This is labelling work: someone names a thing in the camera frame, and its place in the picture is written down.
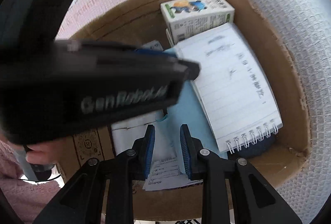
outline human hand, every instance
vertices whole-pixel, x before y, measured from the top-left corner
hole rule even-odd
[[[13,144],[0,132],[0,141],[8,144],[14,150],[23,150],[23,146]],[[31,149],[26,153],[26,160],[33,164],[50,164],[60,160],[64,147],[65,139],[57,139],[53,141],[28,145]]]

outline white paper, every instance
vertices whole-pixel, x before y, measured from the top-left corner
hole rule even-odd
[[[151,168],[143,189],[155,191],[161,189],[174,189],[200,183],[202,180],[191,181],[186,174],[179,172],[177,158],[156,161]]]
[[[148,42],[144,45],[142,45],[143,49],[150,49],[153,51],[163,51],[162,45],[160,42],[158,42],[157,40],[153,40],[151,42]]]
[[[164,128],[163,118],[163,111],[154,111],[112,124],[112,137],[116,155],[132,148],[135,140],[144,137],[147,126],[152,124],[155,127],[152,162],[176,157],[176,150],[171,136]]]
[[[258,129],[282,126],[269,83],[246,41],[232,24],[224,24],[178,43],[178,55],[197,61],[201,71],[193,82],[221,152],[228,151],[235,138],[245,144]]]

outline paper label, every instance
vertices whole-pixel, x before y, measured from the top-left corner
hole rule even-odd
[[[142,48],[150,49],[153,51],[163,51],[161,43],[158,42],[157,40],[153,40],[151,42],[148,42],[148,43],[142,45]]]
[[[174,189],[201,183],[202,180],[191,181],[186,174],[179,171],[177,158],[156,161],[145,181],[143,189],[155,191],[161,189]]]

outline metal spiral binding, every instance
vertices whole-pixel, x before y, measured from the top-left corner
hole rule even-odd
[[[242,146],[244,146],[245,148],[248,148],[249,147],[249,143],[251,143],[252,145],[255,145],[258,142],[258,140],[260,142],[263,141],[263,139],[264,139],[263,129],[266,132],[266,135],[265,135],[266,138],[271,137],[271,133],[278,134],[279,129],[278,129],[277,125],[274,123],[273,120],[271,120],[270,123],[272,125],[272,130],[273,131],[271,132],[271,130],[269,129],[268,123],[264,123],[262,128],[260,126],[258,126],[256,128],[256,130],[257,130],[257,132],[259,134],[258,137],[256,137],[254,130],[250,130],[249,131],[249,134],[250,134],[250,136],[253,139],[251,142],[249,142],[246,134],[242,134],[241,135],[241,137],[244,140],[244,144],[242,144],[242,145],[240,144],[239,138],[238,137],[234,137],[233,139],[234,139],[234,142],[236,143],[235,148],[237,149],[237,151],[240,151]],[[226,141],[226,145],[228,146],[229,151],[231,152],[231,154],[233,154],[234,153],[234,148],[231,145],[231,141],[229,141],[229,140]]]
[[[241,145],[240,145],[239,139],[237,137],[234,138],[234,142],[236,142],[237,151],[241,150]]]
[[[227,144],[227,146],[228,146],[229,151],[231,152],[231,154],[233,154],[233,153],[234,153],[234,149],[233,149],[233,147],[231,146],[231,142],[230,142],[230,141],[226,141],[226,144]]]

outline finger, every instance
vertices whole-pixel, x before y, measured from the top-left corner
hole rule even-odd
[[[27,147],[34,151],[60,151],[63,148],[64,139],[58,139],[48,142],[42,142],[35,145],[28,145]]]
[[[50,164],[55,162],[55,157],[48,152],[29,151],[26,154],[26,161],[33,164]]]

